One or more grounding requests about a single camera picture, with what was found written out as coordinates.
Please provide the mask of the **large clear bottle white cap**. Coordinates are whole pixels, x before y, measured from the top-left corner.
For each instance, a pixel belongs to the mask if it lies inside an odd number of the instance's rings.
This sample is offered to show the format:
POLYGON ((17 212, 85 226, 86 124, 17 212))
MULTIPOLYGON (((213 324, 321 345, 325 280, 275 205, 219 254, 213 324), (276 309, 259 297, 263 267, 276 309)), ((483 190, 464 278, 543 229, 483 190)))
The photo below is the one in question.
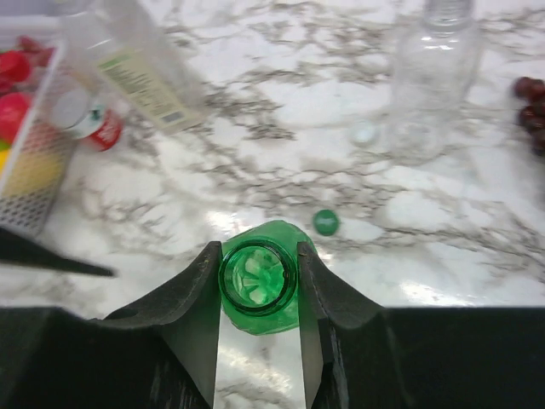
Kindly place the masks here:
POLYGON ((198 76, 138 1, 57 1, 55 8, 77 66, 93 73, 164 133, 200 124, 198 76))

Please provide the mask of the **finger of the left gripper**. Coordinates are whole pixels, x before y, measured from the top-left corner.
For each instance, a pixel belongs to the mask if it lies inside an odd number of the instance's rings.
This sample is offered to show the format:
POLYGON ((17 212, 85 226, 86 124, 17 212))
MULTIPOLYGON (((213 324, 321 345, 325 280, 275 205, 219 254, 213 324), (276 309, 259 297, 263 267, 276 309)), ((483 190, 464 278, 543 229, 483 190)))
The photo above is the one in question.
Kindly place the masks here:
POLYGON ((34 239, 19 235, 7 228, 1 228, 1 263, 69 274, 85 274, 96 277, 115 276, 115 272, 110 268, 62 256, 34 239))

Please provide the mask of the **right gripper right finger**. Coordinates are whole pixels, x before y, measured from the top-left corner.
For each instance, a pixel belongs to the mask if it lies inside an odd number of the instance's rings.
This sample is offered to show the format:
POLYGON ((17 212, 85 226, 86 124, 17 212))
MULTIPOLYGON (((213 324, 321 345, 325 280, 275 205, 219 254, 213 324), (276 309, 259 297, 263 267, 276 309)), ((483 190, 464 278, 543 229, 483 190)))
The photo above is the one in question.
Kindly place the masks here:
POLYGON ((543 407, 543 308, 387 308, 297 252, 308 407, 543 407))

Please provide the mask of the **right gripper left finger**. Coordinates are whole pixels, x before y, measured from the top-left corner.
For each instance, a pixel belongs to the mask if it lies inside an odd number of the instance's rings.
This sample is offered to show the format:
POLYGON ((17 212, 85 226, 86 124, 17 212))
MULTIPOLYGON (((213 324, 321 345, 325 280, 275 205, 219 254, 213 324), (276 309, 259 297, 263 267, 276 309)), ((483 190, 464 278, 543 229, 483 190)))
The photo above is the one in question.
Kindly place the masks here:
POLYGON ((62 308, 1 312, 4 408, 210 408, 221 245, 102 320, 62 308))

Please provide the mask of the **green bottle cap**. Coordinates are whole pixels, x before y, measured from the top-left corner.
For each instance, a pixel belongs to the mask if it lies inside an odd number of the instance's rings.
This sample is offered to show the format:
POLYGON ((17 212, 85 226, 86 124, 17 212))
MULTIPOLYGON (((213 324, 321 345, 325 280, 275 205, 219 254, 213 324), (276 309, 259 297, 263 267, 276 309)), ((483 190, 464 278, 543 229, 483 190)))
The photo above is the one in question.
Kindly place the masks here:
POLYGON ((322 209, 313 215, 313 227, 323 236, 331 236, 340 227, 340 220, 333 210, 322 209))

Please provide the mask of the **clear plastic water bottle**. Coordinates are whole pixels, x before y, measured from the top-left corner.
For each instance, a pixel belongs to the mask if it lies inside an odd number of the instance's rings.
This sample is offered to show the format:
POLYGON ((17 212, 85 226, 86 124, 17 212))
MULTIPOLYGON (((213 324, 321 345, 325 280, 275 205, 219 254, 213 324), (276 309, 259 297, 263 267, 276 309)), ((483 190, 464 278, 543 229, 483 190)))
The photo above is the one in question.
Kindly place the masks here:
POLYGON ((426 1, 401 35, 385 127, 395 156, 437 154, 476 74, 481 50, 473 1, 426 1))

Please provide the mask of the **blue white bottle cap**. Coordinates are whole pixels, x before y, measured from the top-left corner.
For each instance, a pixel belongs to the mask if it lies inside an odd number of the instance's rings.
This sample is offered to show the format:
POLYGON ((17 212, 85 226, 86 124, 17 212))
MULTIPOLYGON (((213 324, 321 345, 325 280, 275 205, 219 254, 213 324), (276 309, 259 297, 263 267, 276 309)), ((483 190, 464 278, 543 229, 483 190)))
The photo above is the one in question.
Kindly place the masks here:
POLYGON ((359 146, 372 144, 378 136, 378 128, 371 121, 357 122, 348 133, 352 143, 359 146))

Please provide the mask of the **small green bottle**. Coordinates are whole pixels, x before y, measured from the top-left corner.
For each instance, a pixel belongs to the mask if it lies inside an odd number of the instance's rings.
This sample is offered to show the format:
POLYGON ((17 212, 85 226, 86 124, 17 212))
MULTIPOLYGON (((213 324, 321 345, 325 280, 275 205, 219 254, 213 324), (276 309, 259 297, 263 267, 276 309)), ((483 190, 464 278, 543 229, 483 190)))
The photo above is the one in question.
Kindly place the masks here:
POLYGON ((303 242, 313 245, 297 226, 274 220, 222 244, 221 303, 240 331, 264 336, 299 325, 297 245, 303 242))

